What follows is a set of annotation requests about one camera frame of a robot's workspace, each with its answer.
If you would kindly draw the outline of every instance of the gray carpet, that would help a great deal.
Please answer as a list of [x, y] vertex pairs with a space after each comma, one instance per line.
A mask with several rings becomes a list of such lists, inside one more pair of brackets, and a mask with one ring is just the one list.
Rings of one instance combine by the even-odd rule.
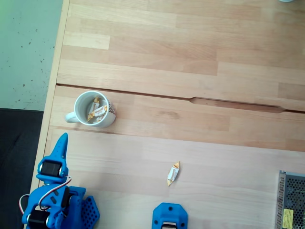
[[18, 201], [30, 191], [42, 116], [0, 109], [0, 229], [23, 228]]

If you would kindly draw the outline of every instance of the yellow label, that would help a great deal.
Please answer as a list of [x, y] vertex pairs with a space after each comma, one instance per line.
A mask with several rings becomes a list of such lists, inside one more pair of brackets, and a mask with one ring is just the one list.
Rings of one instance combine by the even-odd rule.
[[294, 211], [284, 209], [283, 228], [292, 229], [292, 219], [294, 218]]

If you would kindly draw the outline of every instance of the mug rim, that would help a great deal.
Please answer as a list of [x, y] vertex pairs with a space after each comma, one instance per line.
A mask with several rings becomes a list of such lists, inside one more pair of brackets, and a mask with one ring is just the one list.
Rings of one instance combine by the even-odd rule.
[[[107, 103], [107, 111], [106, 111], [106, 114], [104, 115], [103, 119], [102, 119], [101, 121], [99, 121], [98, 123], [92, 123], [92, 124], [83, 122], [83, 121], [78, 117], [78, 115], [77, 115], [77, 113], [76, 113], [76, 103], [78, 102], [78, 100], [79, 100], [83, 95], [85, 95], [85, 94], [87, 94], [87, 93], [90, 93], [90, 92], [95, 92], [95, 93], [101, 95], [101, 96], [104, 98], [104, 100], [106, 101], [106, 103]], [[82, 123], [82, 124], [84, 124], [84, 125], [88, 125], [88, 126], [95, 126], [95, 125], [98, 125], [98, 124], [102, 123], [102, 122], [105, 120], [107, 114], [109, 113], [109, 101], [108, 101], [107, 97], [106, 97], [104, 94], [102, 94], [102, 93], [100, 93], [100, 92], [98, 92], [98, 91], [86, 91], [86, 92], [80, 94], [80, 95], [78, 96], [78, 98], [76, 99], [76, 101], [75, 101], [75, 103], [74, 103], [74, 112], [75, 112], [75, 116], [77, 117], [78, 121], [80, 121], [80, 123]]]

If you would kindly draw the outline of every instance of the wire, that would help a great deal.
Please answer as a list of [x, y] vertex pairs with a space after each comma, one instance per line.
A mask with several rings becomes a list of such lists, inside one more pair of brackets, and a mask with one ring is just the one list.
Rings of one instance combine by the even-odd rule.
[[20, 209], [20, 211], [21, 211], [22, 214], [24, 214], [24, 211], [23, 211], [23, 209], [22, 209], [21, 200], [22, 200], [22, 198], [24, 198], [24, 197], [29, 197], [29, 196], [30, 196], [29, 194], [25, 194], [25, 195], [23, 195], [22, 197], [20, 197], [20, 199], [19, 199], [19, 209]]
[[70, 183], [70, 182], [72, 181], [71, 176], [66, 176], [66, 177], [68, 177], [69, 180], [67, 180], [65, 183], [62, 183], [61, 185], [58, 185], [58, 186], [52, 188], [51, 190], [49, 190], [46, 194], [44, 194], [44, 195], [40, 198], [40, 200], [39, 200], [39, 202], [38, 202], [38, 205], [39, 205], [39, 207], [40, 207], [41, 210], [45, 211], [45, 210], [47, 210], [47, 209], [50, 207], [50, 206], [48, 206], [48, 207], [44, 208], [44, 207], [41, 206], [41, 202], [43, 201], [43, 199], [45, 199], [51, 192], [53, 192], [53, 191], [55, 191], [55, 190], [57, 190], [57, 189], [59, 189], [59, 188], [65, 186], [65, 185], [67, 185], [68, 183]]

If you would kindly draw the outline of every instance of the white mug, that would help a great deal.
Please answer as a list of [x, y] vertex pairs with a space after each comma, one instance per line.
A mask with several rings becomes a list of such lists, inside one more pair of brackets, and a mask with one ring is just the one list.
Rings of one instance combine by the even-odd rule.
[[[90, 124], [87, 122], [88, 113], [93, 100], [99, 97], [101, 105], [107, 105], [107, 111], [104, 118], [98, 122]], [[100, 92], [88, 91], [81, 94], [74, 104], [74, 111], [65, 116], [67, 123], [77, 123], [81, 122], [84, 125], [94, 126], [94, 127], [108, 127], [110, 126], [116, 118], [116, 111], [112, 103]]]

